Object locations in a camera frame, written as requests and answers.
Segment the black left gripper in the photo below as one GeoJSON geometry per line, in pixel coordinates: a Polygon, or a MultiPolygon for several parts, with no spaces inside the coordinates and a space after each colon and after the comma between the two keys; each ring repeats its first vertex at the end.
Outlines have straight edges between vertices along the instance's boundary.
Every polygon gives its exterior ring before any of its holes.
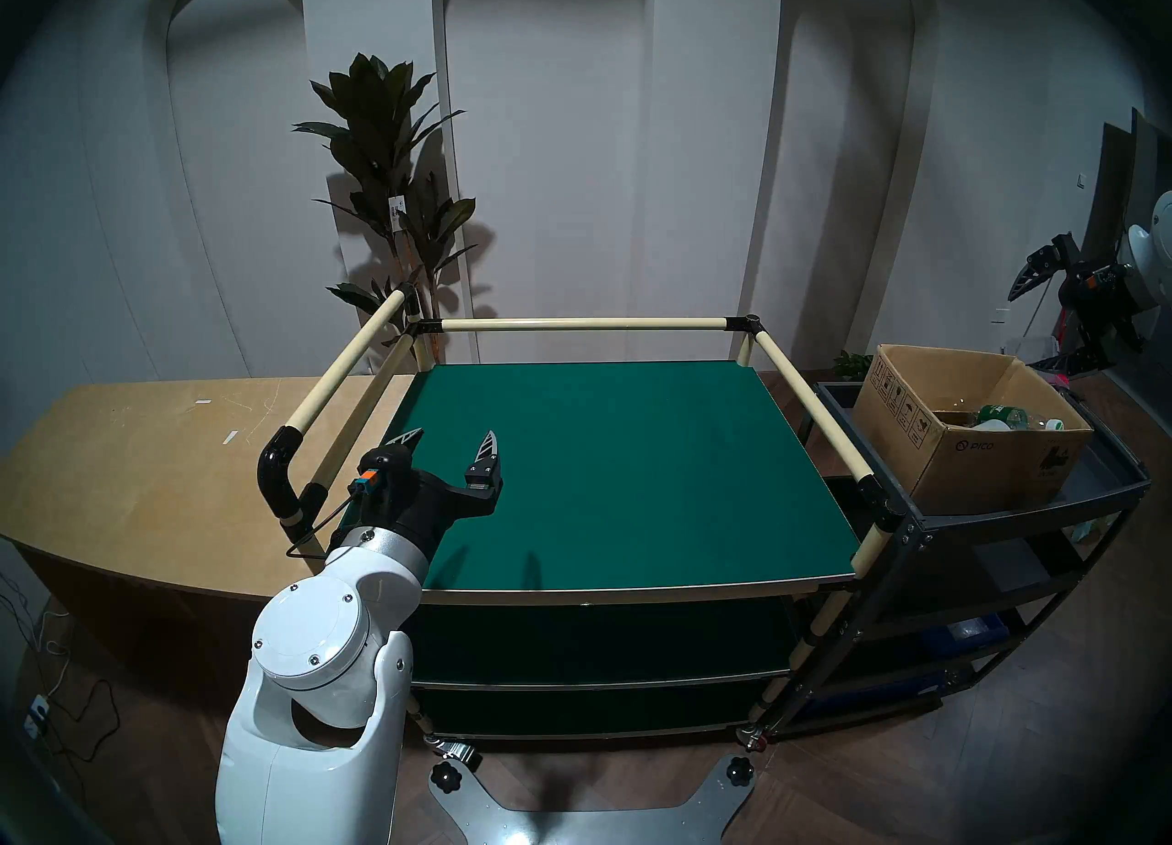
{"type": "MultiPolygon", "coordinates": [[[[415,451],[423,428],[383,441],[383,448],[415,451]]],[[[495,512],[503,489],[498,439],[489,430],[465,470],[465,488],[437,477],[413,477],[357,495],[357,523],[346,533],[346,546],[391,558],[408,570],[429,570],[447,534],[461,519],[495,512]]]]}

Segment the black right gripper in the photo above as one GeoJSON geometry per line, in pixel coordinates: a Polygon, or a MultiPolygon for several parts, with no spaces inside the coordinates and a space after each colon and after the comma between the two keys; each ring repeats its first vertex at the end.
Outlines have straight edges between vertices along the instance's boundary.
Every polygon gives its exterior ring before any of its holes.
{"type": "Polygon", "coordinates": [[[1127,285],[1131,271],[1130,265],[1120,263],[1118,253],[1081,258],[1081,248],[1070,232],[1052,237],[1049,245],[1030,253],[1015,275],[1008,301],[1064,273],[1058,289],[1059,353],[1031,362],[1030,368],[1064,379],[1108,370],[1115,366],[1105,341],[1109,335],[1140,352],[1144,341],[1134,327],[1140,307],[1127,285]]]}

